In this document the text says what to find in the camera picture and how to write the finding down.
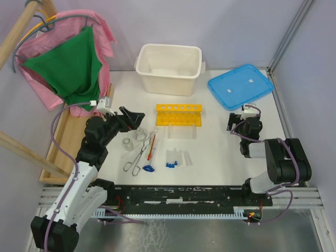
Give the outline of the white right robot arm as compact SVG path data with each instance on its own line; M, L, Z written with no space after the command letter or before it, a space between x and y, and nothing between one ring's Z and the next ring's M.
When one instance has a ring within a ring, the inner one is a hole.
M230 113L227 131L240 137L239 148L245 158L261 158L266 161L266 171L246 180L241 200L254 205L260 194L309 181L312 169L302 144L297 138L260 140L263 129L261 115L245 117Z

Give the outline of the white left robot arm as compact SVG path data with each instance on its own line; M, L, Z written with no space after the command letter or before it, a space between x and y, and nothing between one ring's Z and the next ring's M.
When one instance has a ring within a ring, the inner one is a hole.
M34 217L31 232L37 248L44 251L74 251L86 222L102 205L116 200L114 183L97 178L107 155L107 145L118 133L136 130L144 113L125 107L117 114L107 110L104 117L87 120L85 136L69 179L43 217Z

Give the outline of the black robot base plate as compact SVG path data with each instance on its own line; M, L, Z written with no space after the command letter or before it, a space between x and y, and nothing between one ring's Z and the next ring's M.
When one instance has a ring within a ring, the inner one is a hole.
M234 207L272 206L272 199L245 186L115 185L103 205L124 214L232 214Z

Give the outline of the clear test tube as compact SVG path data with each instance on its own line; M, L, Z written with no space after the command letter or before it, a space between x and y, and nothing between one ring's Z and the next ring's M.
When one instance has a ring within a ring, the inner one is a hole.
M189 166L193 166L193 162L192 162L191 156L190 156L190 154L188 152L187 152L187 154L188 154L188 159L189 159L189 162L190 162Z

